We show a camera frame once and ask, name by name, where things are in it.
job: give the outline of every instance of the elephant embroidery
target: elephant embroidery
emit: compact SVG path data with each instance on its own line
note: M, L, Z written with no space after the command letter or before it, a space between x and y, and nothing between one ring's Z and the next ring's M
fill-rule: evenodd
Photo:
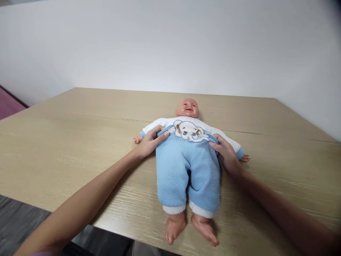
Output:
M174 127L175 135L180 138L192 142L201 142L203 140L209 140L209 136L205 134L204 130L201 127L195 126L195 124L192 122L176 120L174 122Z

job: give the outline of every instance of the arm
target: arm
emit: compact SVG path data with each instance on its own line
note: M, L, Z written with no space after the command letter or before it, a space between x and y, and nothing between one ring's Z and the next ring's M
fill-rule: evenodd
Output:
M59 255L63 247L93 219L123 175L168 136L166 132L156 138L162 129L162 126L152 129L138 147L66 200L26 239L15 255L39 251Z
M223 137L229 144L232 145L234 151L237 154L237 158L241 160L242 162L248 162L250 161L249 155L245 154L245 150L242 149L241 145L238 142L235 142L233 139L226 136L226 134L217 128L211 127L211 134L219 134L221 137Z
M154 122L152 122L151 124L149 124L145 128L143 128L142 131L140 132L140 134L137 135L136 137L134 137L132 139L132 141L135 144L139 144L147 132L149 132L150 130L154 129L155 127L157 127L159 125L165 126L165 123L166 123L166 118L159 118L159 119L155 120Z
M218 134L214 136L219 145L210 145L219 152L229 176L263 206L305 255L330 255L337 250L340 238L334 232L259 182L242 167L232 146Z

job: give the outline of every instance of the table surface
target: table surface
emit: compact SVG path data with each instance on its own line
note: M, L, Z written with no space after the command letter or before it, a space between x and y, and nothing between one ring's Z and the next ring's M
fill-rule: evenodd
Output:
M197 100L201 119L251 155L258 179L337 230L341 147L273 98L74 88L0 121L0 194L49 210L135 147L132 138L177 103ZM188 218L191 210L187 207ZM93 225L181 255L296 255L273 220L223 174L212 247L189 223L172 246L157 199L155 156L126 175Z

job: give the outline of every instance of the doll face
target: doll face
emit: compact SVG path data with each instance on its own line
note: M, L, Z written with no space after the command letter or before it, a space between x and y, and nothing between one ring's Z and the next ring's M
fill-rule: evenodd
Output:
M198 103L191 98L184 99L175 110L176 116L199 117Z

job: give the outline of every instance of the human hand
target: human hand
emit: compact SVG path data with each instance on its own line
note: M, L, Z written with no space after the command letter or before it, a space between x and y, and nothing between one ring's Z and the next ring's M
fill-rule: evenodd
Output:
M159 137L157 136L158 132L162 131L163 129L164 127L159 125L150 130L147 132L141 143L136 147L136 150L142 158L151 154L156 149L157 145L168 137L168 131L164 132Z
M213 136L218 140L219 144L210 142L211 148L219 153L218 159L227 174L233 179L238 179L245 170L241 166L232 145L217 133L213 134Z
M139 134L138 136L136 136L135 138L133 138L132 141L133 141L135 144L140 144L140 142L142 141L142 136Z

